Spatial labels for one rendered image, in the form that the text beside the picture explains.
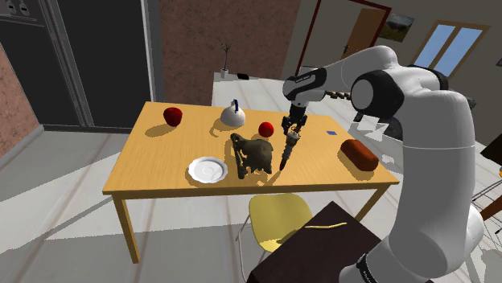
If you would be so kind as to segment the white kettle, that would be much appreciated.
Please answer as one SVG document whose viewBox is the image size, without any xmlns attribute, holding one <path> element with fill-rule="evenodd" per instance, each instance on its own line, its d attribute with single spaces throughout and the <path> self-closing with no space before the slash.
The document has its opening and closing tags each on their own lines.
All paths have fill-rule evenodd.
<svg viewBox="0 0 502 283">
<path fill-rule="evenodd" d="M 241 127 L 245 124 L 245 112 L 239 106 L 237 99 L 232 100 L 230 106 L 222 111 L 220 120 L 230 127 Z"/>
</svg>

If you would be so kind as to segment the dark ridged tapered tool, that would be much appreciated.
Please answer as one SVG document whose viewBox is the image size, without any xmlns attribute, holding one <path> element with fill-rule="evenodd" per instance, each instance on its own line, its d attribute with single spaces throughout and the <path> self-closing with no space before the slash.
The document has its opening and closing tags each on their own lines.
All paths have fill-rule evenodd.
<svg viewBox="0 0 502 283">
<path fill-rule="evenodd" d="M 282 153 L 282 160 L 279 166 L 279 170 L 283 170 L 286 166 L 287 161 L 289 160 L 293 148 L 296 146 L 300 135 L 296 131 L 291 131 L 286 135 L 286 146 Z"/>
</svg>

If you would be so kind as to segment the large dark red apple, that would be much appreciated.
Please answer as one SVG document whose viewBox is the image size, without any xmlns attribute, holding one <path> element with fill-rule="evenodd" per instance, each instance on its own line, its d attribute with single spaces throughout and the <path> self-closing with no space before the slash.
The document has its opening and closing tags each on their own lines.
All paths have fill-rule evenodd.
<svg viewBox="0 0 502 283">
<path fill-rule="evenodd" d="M 183 112 L 176 107 L 170 107 L 164 110 L 163 117 L 169 126 L 176 127 L 182 120 Z"/>
</svg>

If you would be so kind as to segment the light wooden table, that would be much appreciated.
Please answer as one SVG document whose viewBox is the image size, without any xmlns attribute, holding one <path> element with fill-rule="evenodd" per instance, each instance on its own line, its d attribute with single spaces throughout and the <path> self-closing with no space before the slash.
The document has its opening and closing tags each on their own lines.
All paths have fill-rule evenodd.
<svg viewBox="0 0 502 283">
<path fill-rule="evenodd" d="M 128 199 L 374 190 L 356 215 L 357 220 L 362 220 L 388 188 L 398 182 L 383 166 L 373 172 L 355 168 L 339 150 L 351 136 L 329 116 L 308 117 L 286 167 L 279 170 L 286 140 L 281 127 L 283 113 L 249 109 L 245 124 L 234 129 L 220 122 L 220 107 L 180 105 L 182 120 L 171 127 L 163 119 L 169 106 L 145 103 L 103 188 L 104 194 L 113 198 L 135 264 L 140 256 L 126 206 Z M 269 139 L 274 148 L 273 172 L 239 179 L 229 136 L 238 133 L 251 138 L 257 135 L 258 126 L 264 121 L 274 126 Z M 226 177 L 218 183 L 199 183 L 191 178 L 187 169 L 200 157 L 224 161 L 228 167 Z"/>
</svg>

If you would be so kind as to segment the window with wooden frame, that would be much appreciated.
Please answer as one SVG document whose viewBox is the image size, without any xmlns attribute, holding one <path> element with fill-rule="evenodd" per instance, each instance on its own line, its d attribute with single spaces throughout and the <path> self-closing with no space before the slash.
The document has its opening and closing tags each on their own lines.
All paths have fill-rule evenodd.
<svg viewBox="0 0 502 283">
<path fill-rule="evenodd" d="M 437 20 L 411 64 L 452 78 L 490 28 L 489 25 Z"/>
</svg>

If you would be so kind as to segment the thin yellow stick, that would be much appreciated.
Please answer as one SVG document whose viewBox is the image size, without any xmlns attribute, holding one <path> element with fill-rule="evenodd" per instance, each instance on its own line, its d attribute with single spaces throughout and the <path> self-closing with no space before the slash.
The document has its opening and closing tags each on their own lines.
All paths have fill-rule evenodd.
<svg viewBox="0 0 502 283">
<path fill-rule="evenodd" d="M 337 228 L 341 227 L 348 224 L 347 222 L 341 222 L 337 224 L 331 224 L 331 225 L 306 225 L 304 228 L 305 229 L 332 229 L 332 228 Z"/>
</svg>

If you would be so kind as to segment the dark olive animal figure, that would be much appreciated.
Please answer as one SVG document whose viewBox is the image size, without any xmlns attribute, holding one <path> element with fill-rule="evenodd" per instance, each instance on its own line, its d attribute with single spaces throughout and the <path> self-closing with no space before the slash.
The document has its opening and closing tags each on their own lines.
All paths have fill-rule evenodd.
<svg viewBox="0 0 502 283">
<path fill-rule="evenodd" d="M 267 174 L 272 173 L 272 152 L 274 148 L 265 140 L 248 140 L 237 133 L 230 135 L 234 150 L 237 174 L 239 179 L 244 179 L 248 174 L 249 167 L 251 173 L 255 170 L 263 170 Z"/>
</svg>

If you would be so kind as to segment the dark robot stand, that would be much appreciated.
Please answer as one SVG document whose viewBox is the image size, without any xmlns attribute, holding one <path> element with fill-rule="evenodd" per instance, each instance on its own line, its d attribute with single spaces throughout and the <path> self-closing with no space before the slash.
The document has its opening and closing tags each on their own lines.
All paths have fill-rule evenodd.
<svg viewBox="0 0 502 283">
<path fill-rule="evenodd" d="M 299 229 L 254 268 L 246 283 L 339 283 L 340 271 L 381 239 L 330 202 L 306 225 L 348 224 L 332 229 Z"/>
</svg>

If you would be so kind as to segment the white counter with twig vase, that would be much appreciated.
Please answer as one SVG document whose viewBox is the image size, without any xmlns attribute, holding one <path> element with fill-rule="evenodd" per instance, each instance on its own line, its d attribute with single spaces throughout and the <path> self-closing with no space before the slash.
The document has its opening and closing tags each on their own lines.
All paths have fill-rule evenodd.
<svg viewBox="0 0 502 283">
<path fill-rule="evenodd" d="M 244 109 L 268 110 L 287 113 L 290 102 L 282 94 L 283 82 L 250 76 L 240 79 L 236 74 L 226 72 L 214 73 L 211 106 L 229 106 L 231 100 L 237 99 Z M 311 102 L 307 106 L 307 114 L 342 117 L 351 122 L 357 111 L 349 100 L 325 96 L 320 102 Z"/>
</svg>

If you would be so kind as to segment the brown bread loaf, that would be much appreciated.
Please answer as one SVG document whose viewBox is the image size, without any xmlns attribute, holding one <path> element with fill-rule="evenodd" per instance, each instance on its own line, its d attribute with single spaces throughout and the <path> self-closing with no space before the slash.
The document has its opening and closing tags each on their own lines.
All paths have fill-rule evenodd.
<svg viewBox="0 0 502 283">
<path fill-rule="evenodd" d="M 379 158 L 361 141 L 348 139 L 340 146 L 341 151 L 361 171 L 374 171 L 379 164 Z"/>
</svg>

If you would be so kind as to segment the framed landscape picture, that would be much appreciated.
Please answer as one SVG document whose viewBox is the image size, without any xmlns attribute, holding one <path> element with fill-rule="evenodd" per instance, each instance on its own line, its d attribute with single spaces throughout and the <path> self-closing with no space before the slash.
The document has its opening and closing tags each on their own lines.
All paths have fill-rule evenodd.
<svg viewBox="0 0 502 283">
<path fill-rule="evenodd" d="M 414 18 L 391 12 L 379 37 L 401 43 L 414 23 Z"/>
</svg>

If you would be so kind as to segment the white plate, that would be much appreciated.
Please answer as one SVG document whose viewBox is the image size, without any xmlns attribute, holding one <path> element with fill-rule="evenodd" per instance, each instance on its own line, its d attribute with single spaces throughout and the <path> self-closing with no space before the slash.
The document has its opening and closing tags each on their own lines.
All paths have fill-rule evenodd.
<svg viewBox="0 0 502 283">
<path fill-rule="evenodd" d="M 227 173 L 227 165 L 214 157 L 200 157 L 191 162 L 188 167 L 189 175 L 200 183 L 218 183 Z"/>
</svg>

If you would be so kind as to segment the yellow chair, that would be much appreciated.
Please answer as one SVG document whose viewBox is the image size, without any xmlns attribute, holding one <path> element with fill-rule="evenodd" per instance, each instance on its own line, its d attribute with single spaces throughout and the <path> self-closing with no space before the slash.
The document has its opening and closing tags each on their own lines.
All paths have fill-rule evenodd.
<svg viewBox="0 0 502 283">
<path fill-rule="evenodd" d="M 249 201 L 249 214 L 237 233 L 241 275 L 246 281 L 241 233 L 244 228 L 252 228 L 254 238 L 262 248 L 261 263 L 265 254 L 272 253 L 302 228 L 313 214 L 307 202 L 299 195 L 284 193 L 279 195 L 255 195 Z"/>
</svg>

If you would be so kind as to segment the brown wooden door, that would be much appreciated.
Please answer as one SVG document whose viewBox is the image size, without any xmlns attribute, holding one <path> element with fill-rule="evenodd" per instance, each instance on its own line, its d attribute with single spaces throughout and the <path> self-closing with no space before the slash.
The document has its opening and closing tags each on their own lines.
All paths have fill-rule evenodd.
<svg viewBox="0 0 502 283">
<path fill-rule="evenodd" d="M 384 18 L 385 10 L 362 8 L 344 47 L 344 59 L 371 46 L 375 34 Z"/>
</svg>

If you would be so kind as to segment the dark sliding glass door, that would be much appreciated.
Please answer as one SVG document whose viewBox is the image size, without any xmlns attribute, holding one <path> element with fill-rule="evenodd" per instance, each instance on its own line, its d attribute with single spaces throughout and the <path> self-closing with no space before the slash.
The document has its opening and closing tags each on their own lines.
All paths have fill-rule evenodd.
<svg viewBox="0 0 502 283">
<path fill-rule="evenodd" d="M 0 45 L 46 129 L 129 133 L 151 99 L 141 0 L 0 0 Z"/>
</svg>

